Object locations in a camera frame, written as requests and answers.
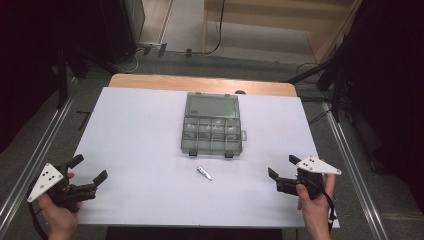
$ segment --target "gray floor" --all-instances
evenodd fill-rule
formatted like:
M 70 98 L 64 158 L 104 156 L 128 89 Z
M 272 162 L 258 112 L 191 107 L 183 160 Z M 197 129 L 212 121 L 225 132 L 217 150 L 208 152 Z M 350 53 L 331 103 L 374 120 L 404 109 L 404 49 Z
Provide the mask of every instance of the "gray floor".
M 169 1 L 147 0 L 148 8 L 146 19 L 149 15 L 162 18 L 166 15 L 158 11 L 155 5 L 164 5 Z M 149 24 L 149 29 L 163 29 L 164 35 L 157 44 L 167 44 L 167 50 L 184 52 L 192 49 L 193 52 L 202 51 L 203 45 L 203 1 L 198 0 L 173 0 L 169 12 L 169 19 L 163 24 Z M 216 9 L 219 19 L 221 9 Z M 219 40 L 219 23 L 208 22 L 206 36 L 206 52 L 212 51 Z M 151 31 L 142 34 L 141 42 L 152 43 Z M 270 27 L 248 26 L 240 24 L 223 23 L 221 44 L 213 56 L 281 62 L 288 64 L 302 64 L 315 62 L 311 55 L 310 46 L 305 32 L 279 29 Z
M 305 62 L 309 62 L 313 57 L 308 46 L 302 44 L 305 43 L 302 42 L 298 48 L 293 47 L 298 50 L 292 52 L 307 55 Z M 249 60 L 240 55 L 233 55 L 231 58 L 222 57 L 222 55 L 221 57 L 192 56 L 186 59 L 185 55 L 177 53 L 165 53 L 165 56 L 158 57 L 157 51 L 153 50 L 145 56 L 140 52 L 137 59 L 139 67 L 134 70 L 135 74 L 223 77 L 277 82 L 295 76 L 296 68 L 300 64 L 298 61 L 301 61 L 303 57 L 300 56 L 293 61 L 290 57 L 285 58 L 284 61 Z M 134 69 L 135 66 L 136 62 L 133 58 L 120 65 L 124 69 Z M 304 66 L 300 71 L 304 71 L 308 67 L 311 66 Z M 63 163 L 73 156 L 83 134 L 83 130 L 79 131 L 78 128 L 85 117 L 78 114 L 77 111 L 94 109 L 100 91 L 107 86 L 110 77 L 102 69 L 90 67 L 87 78 L 79 80 L 80 84 L 74 101 L 44 157 L 44 162 Z M 318 76 L 314 76 L 306 81 L 314 82 L 317 79 Z M 296 85 L 299 96 L 320 97 L 321 93 L 316 90 L 315 86 L 307 82 Z M 1 202 L 6 200 L 31 158 L 38 141 L 55 114 L 56 102 L 57 95 L 55 94 L 21 130 L 9 148 L 0 154 Z M 304 109 L 308 119 L 312 119 L 324 111 L 320 102 L 304 102 Z M 395 176 L 378 175 L 371 171 L 369 156 L 364 150 L 355 128 L 344 117 L 343 111 L 341 112 L 341 125 L 389 237 L 391 239 L 424 239 L 424 218 L 411 197 L 408 187 Z M 322 118 L 313 124 L 311 132 L 320 157 L 341 168 L 344 173 L 337 179 L 335 190 L 338 199 L 336 208 L 341 228 L 333 230 L 333 239 L 373 239 L 363 207 L 342 160 L 339 146 L 327 118 Z M 284 229 L 283 233 L 284 239 L 308 239 L 303 229 L 298 231 L 297 236 L 295 229 Z M 80 226 L 75 239 L 104 239 L 105 234 L 106 227 L 104 226 Z M 22 204 L 17 210 L 4 239 L 37 239 L 25 204 Z

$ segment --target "black curtain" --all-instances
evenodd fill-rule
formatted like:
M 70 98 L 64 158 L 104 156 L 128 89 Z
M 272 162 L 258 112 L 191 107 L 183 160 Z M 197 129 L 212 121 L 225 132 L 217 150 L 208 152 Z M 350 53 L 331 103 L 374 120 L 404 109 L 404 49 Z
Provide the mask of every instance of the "black curtain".
M 366 0 L 361 8 L 374 10 L 342 66 L 348 94 L 380 141 L 372 156 L 410 186 L 424 212 L 424 1 Z
M 0 153 L 57 88 L 46 11 L 42 1 L 0 1 Z

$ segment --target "floor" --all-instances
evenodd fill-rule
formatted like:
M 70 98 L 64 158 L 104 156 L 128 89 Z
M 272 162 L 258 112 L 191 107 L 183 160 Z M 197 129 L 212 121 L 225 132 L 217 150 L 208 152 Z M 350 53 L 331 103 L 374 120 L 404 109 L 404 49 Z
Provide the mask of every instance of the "floor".
M 141 43 L 157 46 L 166 43 L 169 51 L 202 51 L 203 1 L 144 0 L 143 3 L 146 24 Z M 221 9 L 217 9 L 216 14 L 220 13 Z M 219 25 L 208 22 L 206 52 L 215 49 L 219 42 Z M 303 31 L 230 23 L 223 23 L 221 30 L 220 47 L 210 55 L 297 65 L 316 62 Z

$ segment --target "black cable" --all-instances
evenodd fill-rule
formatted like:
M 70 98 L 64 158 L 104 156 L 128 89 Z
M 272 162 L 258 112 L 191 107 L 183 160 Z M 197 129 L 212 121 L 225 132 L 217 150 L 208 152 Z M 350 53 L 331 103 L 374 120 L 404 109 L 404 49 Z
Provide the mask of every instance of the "black cable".
M 330 112 L 331 110 L 327 110 L 323 113 L 320 113 L 318 116 L 316 116 L 315 118 L 313 118 L 312 120 L 309 121 L 309 126 L 311 126 L 312 124 L 314 124 L 315 122 L 319 121 L 321 118 L 323 118 L 328 112 Z
M 322 97 L 308 97 L 308 96 L 299 96 L 302 102 L 330 102 L 330 99 Z
M 302 64 L 300 64 L 299 66 L 297 66 L 297 68 L 296 68 L 296 76 L 299 76 L 299 69 L 301 68 L 301 67 L 303 67 L 303 66 L 305 66 L 305 65 L 309 65 L 309 64 L 313 64 L 313 65 L 317 65 L 317 68 L 318 69 L 320 69 L 319 68 L 319 64 L 318 63 L 313 63 L 313 62 L 310 62 L 310 63 L 302 63 Z M 307 83 L 307 84 L 316 84 L 316 82 L 309 82 L 309 81 L 306 81 L 306 80 L 303 80 L 303 82 L 304 83 Z
M 224 8 L 225 8 L 225 0 L 222 1 L 221 18 L 219 20 L 219 40 L 218 40 L 218 43 L 217 43 L 217 45 L 216 45 L 216 47 L 215 47 L 214 50 L 212 50 L 210 52 L 206 52 L 206 53 L 204 53 L 204 52 L 190 52 L 189 53 L 189 52 L 168 51 L 168 50 L 165 50 L 165 52 L 181 53 L 181 54 L 193 54 L 193 55 L 209 55 L 209 54 L 214 53 L 219 48 L 219 46 L 221 45 L 221 39 L 222 39 L 222 19 L 224 17 Z
M 344 116 L 348 119 L 350 124 L 354 124 L 353 115 L 350 113 L 351 107 L 353 105 L 352 97 L 350 94 L 350 86 L 347 80 L 342 81 L 342 86 L 339 96 L 339 109 L 342 109 Z
M 328 194 L 325 192 L 325 188 L 322 184 L 320 186 L 318 186 L 313 181 L 311 181 L 307 178 L 303 178 L 302 176 L 299 176 L 299 177 L 301 178 L 301 180 L 309 183 L 311 186 L 318 189 L 324 195 L 324 197 L 327 199 L 328 206 L 330 207 L 330 215 L 328 217 L 328 231 L 331 232 L 331 230 L 333 229 L 333 222 L 334 222 L 334 220 L 337 219 L 337 216 L 334 214 L 334 202 L 333 202 L 333 200 L 331 200 L 330 196 L 328 196 Z
M 31 182 L 31 184 L 29 185 L 28 190 L 27 190 L 27 198 L 31 194 L 31 191 L 34 188 L 35 183 L 36 183 L 36 179 L 34 179 Z M 48 240 L 49 237 L 44 232 L 44 230 L 41 227 L 40 222 L 38 221 L 38 218 L 37 218 L 37 214 L 41 211 L 41 209 L 37 213 L 35 213 L 34 206 L 30 202 L 28 202 L 28 208 L 29 208 L 29 212 L 31 214 L 32 224 L 34 225 L 34 228 L 37 231 L 38 235 L 40 235 L 41 239 Z

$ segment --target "table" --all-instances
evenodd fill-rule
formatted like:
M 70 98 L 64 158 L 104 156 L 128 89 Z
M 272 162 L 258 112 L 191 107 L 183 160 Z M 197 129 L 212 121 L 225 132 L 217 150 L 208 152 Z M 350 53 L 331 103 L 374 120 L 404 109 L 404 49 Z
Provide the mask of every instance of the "table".
M 78 175 L 75 184 L 87 183 L 103 169 L 109 173 L 96 199 L 84 202 L 78 213 L 81 224 L 304 226 L 296 210 L 297 197 L 277 192 L 267 174 L 271 167 L 281 176 L 294 178 L 296 167 L 288 162 L 288 155 L 317 155 L 300 99 L 276 96 L 284 95 L 276 88 L 295 95 L 292 86 L 150 75 L 115 75 L 109 86 L 99 97 L 76 150 L 85 161 L 73 169 Z M 266 92 L 261 86 L 272 86 L 269 91 L 274 96 L 259 95 Z M 248 93 L 239 95 L 242 128 L 247 131 L 240 157 L 229 160 L 181 153 L 189 88 Z M 199 174 L 197 166 L 209 171 L 214 180 Z
M 223 0 L 204 0 L 203 51 L 207 22 L 219 22 Z M 223 22 L 306 32 L 315 59 L 324 62 L 350 26 L 361 0 L 226 0 Z

